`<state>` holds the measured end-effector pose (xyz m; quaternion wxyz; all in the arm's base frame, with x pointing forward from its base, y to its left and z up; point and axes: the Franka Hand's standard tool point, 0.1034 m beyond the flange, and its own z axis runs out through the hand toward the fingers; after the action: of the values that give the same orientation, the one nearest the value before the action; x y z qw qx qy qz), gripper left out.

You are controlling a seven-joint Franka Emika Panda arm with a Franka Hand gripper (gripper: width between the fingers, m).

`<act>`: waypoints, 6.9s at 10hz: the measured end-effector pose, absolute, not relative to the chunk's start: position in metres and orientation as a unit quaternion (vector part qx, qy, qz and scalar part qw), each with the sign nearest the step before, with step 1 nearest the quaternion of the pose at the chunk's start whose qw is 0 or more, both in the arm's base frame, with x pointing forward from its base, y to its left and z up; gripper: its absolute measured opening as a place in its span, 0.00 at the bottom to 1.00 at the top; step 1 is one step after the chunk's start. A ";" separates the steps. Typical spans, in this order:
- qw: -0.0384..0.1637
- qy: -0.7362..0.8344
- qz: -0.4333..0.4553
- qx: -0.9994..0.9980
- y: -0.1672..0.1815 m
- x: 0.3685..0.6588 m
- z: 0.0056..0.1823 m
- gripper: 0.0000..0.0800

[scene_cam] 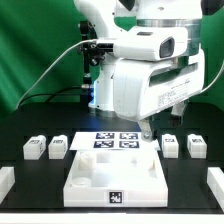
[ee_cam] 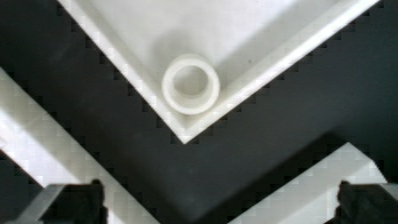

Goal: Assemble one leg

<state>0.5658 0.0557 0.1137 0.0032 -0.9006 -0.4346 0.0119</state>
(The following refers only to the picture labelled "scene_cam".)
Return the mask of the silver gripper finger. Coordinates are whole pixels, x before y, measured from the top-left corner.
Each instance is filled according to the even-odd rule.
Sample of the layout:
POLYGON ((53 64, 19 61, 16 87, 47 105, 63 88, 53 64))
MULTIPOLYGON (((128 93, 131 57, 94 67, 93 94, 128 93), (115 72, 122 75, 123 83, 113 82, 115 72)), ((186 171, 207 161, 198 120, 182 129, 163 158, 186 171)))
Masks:
POLYGON ((139 127, 141 129, 141 137, 147 142, 152 141, 152 130, 148 119, 143 119, 139 122, 139 127))

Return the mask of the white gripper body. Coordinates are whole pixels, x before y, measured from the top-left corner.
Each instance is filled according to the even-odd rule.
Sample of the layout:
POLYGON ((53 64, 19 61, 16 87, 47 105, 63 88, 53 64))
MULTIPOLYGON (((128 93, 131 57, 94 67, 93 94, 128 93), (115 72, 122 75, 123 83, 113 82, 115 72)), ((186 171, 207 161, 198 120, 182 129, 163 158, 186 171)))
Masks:
POLYGON ((204 52, 188 65, 174 68, 172 59, 146 62, 121 59, 113 75, 113 106, 123 119, 140 121, 197 95, 204 85, 204 52))

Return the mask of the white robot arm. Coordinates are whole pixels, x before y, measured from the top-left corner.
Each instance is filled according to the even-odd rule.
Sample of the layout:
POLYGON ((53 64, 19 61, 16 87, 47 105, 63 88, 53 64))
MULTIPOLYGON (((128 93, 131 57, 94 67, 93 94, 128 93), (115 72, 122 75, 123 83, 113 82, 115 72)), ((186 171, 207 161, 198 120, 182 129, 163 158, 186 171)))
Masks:
POLYGON ((224 0, 73 1, 96 32, 89 54, 100 75, 89 107, 136 122, 146 141, 155 114, 169 108, 181 119, 204 85, 202 17, 224 0))

